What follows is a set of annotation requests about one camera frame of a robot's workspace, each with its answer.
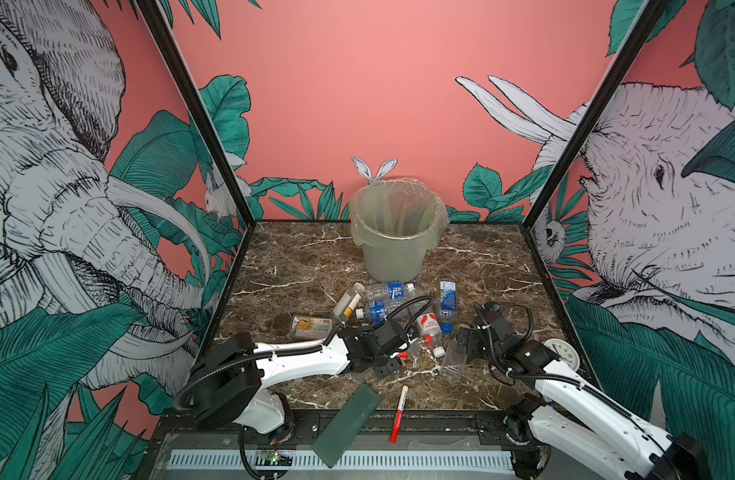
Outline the bottle red white label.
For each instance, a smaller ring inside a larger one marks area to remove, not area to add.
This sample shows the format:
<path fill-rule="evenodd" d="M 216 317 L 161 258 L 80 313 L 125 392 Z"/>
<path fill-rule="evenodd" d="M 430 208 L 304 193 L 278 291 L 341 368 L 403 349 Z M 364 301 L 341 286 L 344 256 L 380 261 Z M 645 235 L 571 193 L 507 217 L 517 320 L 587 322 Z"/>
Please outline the bottle red white label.
<path fill-rule="evenodd" d="M 445 348 L 441 345 L 441 324 L 433 313 L 426 313 L 417 318 L 419 338 L 429 347 L 433 357 L 439 359 L 445 356 Z"/>

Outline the clear bottle green cap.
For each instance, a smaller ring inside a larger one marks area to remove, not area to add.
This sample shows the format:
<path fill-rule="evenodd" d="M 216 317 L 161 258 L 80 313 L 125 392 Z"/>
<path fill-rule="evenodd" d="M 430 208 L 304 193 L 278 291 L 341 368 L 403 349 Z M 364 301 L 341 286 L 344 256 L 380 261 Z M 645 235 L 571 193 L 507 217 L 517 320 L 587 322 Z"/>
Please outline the clear bottle green cap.
<path fill-rule="evenodd" d="M 443 340 L 445 357 L 441 366 L 441 375 L 451 382 L 460 382 L 467 366 L 467 350 L 469 349 L 471 329 L 462 325 L 455 333 L 447 334 Z"/>

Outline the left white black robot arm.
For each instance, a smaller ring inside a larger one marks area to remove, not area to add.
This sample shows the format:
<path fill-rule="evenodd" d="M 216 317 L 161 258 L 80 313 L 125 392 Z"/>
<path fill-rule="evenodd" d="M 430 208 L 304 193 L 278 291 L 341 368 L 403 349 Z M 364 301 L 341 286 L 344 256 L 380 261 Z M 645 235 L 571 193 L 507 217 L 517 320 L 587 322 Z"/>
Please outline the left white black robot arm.
<path fill-rule="evenodd" d="M 375 371 L 387 376 L 401 367 L 399 354 L 411 335 L 395 320 L 377 326 L 334 326 L 318 340 L 286 344 L 255 342 L 238 334 L 196 364 L 189 382 L 174 396 L 178 411 L 191 411 L 200 431 L 235 423 L 256 430 L 276 445 L 295 433 L 290 402 L 271 388 L 313 376 Z"/>

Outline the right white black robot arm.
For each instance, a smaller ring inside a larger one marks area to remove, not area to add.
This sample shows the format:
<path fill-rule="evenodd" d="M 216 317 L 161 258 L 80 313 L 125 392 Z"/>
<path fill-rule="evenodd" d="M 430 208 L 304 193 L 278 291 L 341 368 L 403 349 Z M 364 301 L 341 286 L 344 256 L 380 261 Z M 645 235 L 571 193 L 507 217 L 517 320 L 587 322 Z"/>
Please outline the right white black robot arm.
<path fill-rule="evenodd" d="M 533 388 L 499 426 L 511 443 L 543 448 L 513 460 L 517 477 L 537 478 L 555 448 L 605 479 L 711 478 L 695 438 L 674 436 L 611 399 L 531 333 L 517 333 L 497 303 L 475 306 L 469 341 L 491 369 Z"/>

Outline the blue label bottle blue cap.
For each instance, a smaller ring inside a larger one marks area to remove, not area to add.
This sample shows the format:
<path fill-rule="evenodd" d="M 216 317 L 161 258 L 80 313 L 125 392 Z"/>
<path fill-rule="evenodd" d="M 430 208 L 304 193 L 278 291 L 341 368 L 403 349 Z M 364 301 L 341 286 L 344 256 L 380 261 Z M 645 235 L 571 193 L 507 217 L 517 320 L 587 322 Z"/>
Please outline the blue label bottle blue cap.
<path fill-rule="evenodd" d="M 453 334 L 459 316 L 457 308 L 457 284 L 449 280 L 439 282 L 439 322 L 443 334 Z"/>

